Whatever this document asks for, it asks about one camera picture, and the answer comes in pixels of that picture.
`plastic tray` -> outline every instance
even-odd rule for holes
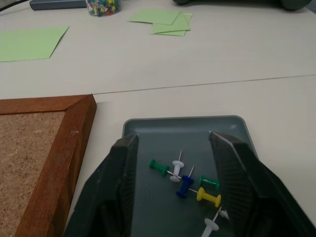
[[[169,165],[178,159],[185,167],[180,175],[188,175],[195,168],[192,189],[198,190],[201,175],[217,179],[217,173],[208,140],[210,130],[224,132],[247,142],[252,149],[248,130],[244,120],[238,116],[194,117],[194,118],[154,118],[131,119],[123,128],[123,136],[139,136],[134,213],[131,237],[198,237],[205,224],[204,219],[213,219],[217,208],[205,200],[197,201],[196,194],[188,191],[186,199],[175,193],[180,183],[169,181],[169,175],[163,177],[157,170],[149,169],[152,159],[163,165]],[[205,189],[217,196],[213,188]],[[229,222],[218,217],[216,223],[220,230],[213,237],[233,237]]]

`yellow push pin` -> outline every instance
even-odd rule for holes
[[[202,199],[211,201],[211,202],[215,203],[215,207],[219,207],[219,204],[221,203],[222,196],[218,195],[217,197],[214,197],[210,194],[207,194],[205,192],[204,188],[201,187],[197,193],[197,200],[201,201]]]

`jar of push pins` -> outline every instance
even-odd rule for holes
[[[120,0],[85,0],[90,15],[109,16],[120,10]]]

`brown wooden frame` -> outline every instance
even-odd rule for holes
[[[93,95],[0,100],[0,115],[65,111],[14,237],[61,237],[96,112]]]

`white table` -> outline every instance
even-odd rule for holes
[[[142,8],[193,14],[185,37],[150,35],[127,22]],[[111,17],[86,9],[0,13],[0,31],[70,26],[50,59],[0,63],[0,98],[108,93],[316,75],[316,15],[268,7],[176,6],[128,0]]]
[[[28,3],[0,13],[0,31],[70,26],[50,59],[0,63],[0,99],[94,93],[98,102],[71,211],[126,120],[238,115],[259,159],[316,225],[316,15],[171,0],[122,5],[103,18],[86,9],[34,12]],[[193,13],[191,32],[154,36],[151,25],[126,22],[149,7]]]

